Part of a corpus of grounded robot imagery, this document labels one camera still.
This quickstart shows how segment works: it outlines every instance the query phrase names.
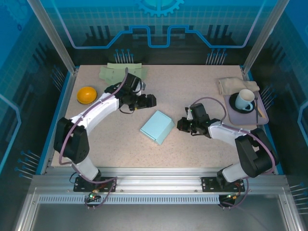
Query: light blue box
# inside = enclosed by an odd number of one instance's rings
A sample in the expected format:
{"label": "light blue box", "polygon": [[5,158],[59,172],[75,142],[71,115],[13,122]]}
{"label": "light blue box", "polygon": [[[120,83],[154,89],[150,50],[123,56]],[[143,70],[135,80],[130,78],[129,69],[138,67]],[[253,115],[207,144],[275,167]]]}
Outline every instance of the light blue box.
{"label": "light blue box", "polygon": [[155,143],[161,145],[174,126],[171,118],[160,111],[156,111],[140,131]]}

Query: white cup handle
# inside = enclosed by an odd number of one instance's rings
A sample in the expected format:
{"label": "white cup handle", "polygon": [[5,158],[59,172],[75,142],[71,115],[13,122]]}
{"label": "white cup handle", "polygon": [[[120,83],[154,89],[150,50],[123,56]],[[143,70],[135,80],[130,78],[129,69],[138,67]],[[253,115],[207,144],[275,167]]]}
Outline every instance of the white cup handle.
{"label": "white cup handle", "polygon": [[244,111],[251,111],[254,108],[251,103],[248,103],[248,105],[249,105],[249,109],[246,109],[246,107],[245,107],[242,110],[244,110]]}

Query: blue wall panel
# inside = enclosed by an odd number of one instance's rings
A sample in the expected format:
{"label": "blue wall panel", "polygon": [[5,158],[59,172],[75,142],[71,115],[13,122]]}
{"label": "blue wall panel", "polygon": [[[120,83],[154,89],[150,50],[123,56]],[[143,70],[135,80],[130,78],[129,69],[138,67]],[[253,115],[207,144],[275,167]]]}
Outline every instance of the blue wall panel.
{"label": "blue wall panel", "polygon": [[27,1],[0,0],[0,21],[0,230],[6,231],[36,170],[21,152],[39,159],[67,70]]}
{"label": "blue wall panel", "polygon": [[251,70],[262,89],[274,90],[269,128],[291,185],[308,184],[307,6],[289,2]]}
{"label": "blue wall panel", "polygon": [[225,64],[243,64],[275,3],[43,1],[76,65],[114,63],[116,49],[134,51],[134,61],[144,64],[207,64],[220,49]]}

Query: speckled tabletop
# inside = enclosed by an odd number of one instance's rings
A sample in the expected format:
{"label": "speckled tabletop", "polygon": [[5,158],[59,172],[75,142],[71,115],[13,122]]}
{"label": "speckled tabletop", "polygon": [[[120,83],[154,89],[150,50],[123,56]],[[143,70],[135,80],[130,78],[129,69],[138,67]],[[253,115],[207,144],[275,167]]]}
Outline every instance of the speckled tabletop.
{"label": "speckled tabletop", "polygon": [[[195,100],[210,96],[224,104],[219,95],[217,80],[223,77],[242,78],[239,66],[214,65],[149,65],[145,79],[145,94],[157,98],[157,106],[126,115],[119,111],[105,118],[89,135],[90,158],[97,167],[226,167],[238,162],[236,148],[203,136],[193,137],[180,132],[176,126],[158,145],[140,132],[140,128],[159,110],[176,124],[186,116],[184,107]],[[71,118],[88,105],[79,104],[77,91],[84,86],[94,87],[101,95],[107,84],[99,78],[100,65],[80,66],[66,112]],[[223,109],[214,101],[204,100],[210,118],[222,118]],[[59,166],[55,152],[52,166]]]}

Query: mounting plate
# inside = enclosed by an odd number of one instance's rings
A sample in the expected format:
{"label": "mounting plate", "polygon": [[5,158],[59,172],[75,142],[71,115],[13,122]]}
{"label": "mounting plate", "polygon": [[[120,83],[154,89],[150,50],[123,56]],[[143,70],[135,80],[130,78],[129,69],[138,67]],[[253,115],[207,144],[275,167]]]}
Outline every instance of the mounting plate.
{"label": "mounting plate", "polygon": [[[108,180],[110,178],[113,178],[113,177],[101,177],[100,181],[103,181],[103,180]],[[82,177],[76,177],[75,179],[75,184],[74,184],[74,189],[73,191],[74,192],[86,192],[86,193],[90,193],[92,192],[94,189],[97,189],[99,188],[100,190],[100,193],[102,192],[109,192],[111,186],[112,186],[112,181],[111,182],[108,182],[106,184],[103,185],[97,185],[95,187],[95,184],[92,184],[92,183],[89,183],[87,182],[85,179],[83,179]],[[111,192],[115,192],[116,190],[116,185],[114,186],[114,188],[111,190]]]}
{"label": "mounting plate", "polygon": [[201,177],[201,183],[202,183],[202,191],[205,193],[236,193],[239,191],[238,187],[235,185],[235,183],[240,184],[240,191],[245,192],[245,186],[243,180],[237,180],[230,185],[224,187],[224,189],[221,189],[220,185],[218,184],[216,177]]}

